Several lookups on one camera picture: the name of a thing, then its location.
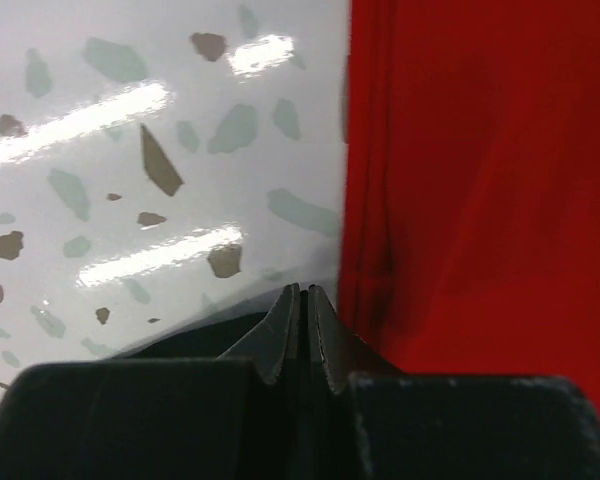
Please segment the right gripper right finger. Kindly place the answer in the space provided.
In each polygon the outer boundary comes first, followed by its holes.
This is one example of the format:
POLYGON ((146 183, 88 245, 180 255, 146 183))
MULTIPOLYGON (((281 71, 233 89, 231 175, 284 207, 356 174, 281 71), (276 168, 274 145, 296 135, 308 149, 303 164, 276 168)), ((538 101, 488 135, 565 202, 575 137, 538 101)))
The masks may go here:
POLYGON ((311 361, 331 394, 340 394, 351 374, 400 374, 397 367, 338 319, 325 290, 318 285, 308 289, 307 326, 311 361))

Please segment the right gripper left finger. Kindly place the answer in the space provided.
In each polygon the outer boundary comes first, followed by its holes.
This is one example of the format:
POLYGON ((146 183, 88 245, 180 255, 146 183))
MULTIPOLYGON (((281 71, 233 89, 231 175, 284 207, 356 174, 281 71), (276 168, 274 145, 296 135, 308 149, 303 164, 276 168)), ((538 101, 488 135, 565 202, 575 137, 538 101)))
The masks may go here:
POLYGON ((300 287, 297 283, 286 285, 264 318, 218 360, 248 360, 265 384, 276 384, 285 360, 296 356, 299 319, 300 287))

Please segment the black t-shirt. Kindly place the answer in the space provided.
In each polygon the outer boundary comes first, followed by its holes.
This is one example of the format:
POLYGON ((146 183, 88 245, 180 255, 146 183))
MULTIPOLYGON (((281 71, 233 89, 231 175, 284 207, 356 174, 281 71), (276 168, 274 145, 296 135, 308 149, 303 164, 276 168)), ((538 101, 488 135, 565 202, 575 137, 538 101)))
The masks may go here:
POLYGON ((132 351, 116 354, 114 359, 216 358, 265 316, 265 312, 251 313, 213 325, 181 331, 132 351))

